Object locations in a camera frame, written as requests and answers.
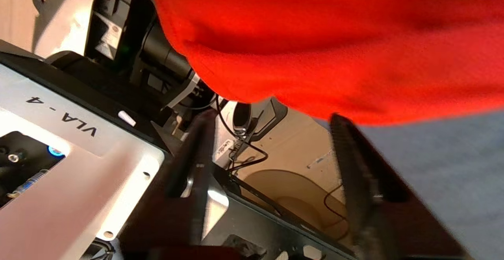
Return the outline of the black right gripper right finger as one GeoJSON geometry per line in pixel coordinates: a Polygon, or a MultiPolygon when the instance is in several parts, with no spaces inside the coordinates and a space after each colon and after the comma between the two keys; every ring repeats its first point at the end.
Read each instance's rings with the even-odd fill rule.
{"type": "Polygon", "coordinates": [[[464,260],[466,253],[350,120],[330,131],[360,260],[464,260]]]}

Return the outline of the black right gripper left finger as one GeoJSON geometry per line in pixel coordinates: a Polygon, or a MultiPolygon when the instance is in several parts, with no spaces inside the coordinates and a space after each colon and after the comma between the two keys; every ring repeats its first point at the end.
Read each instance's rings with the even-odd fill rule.
{"type": "Polygon", "coordinates": [[[125,260],[160,260],[169,246],[199,245],[204,229],[217,111],[200,113],[162,165],[119,236],[125,260]]]}

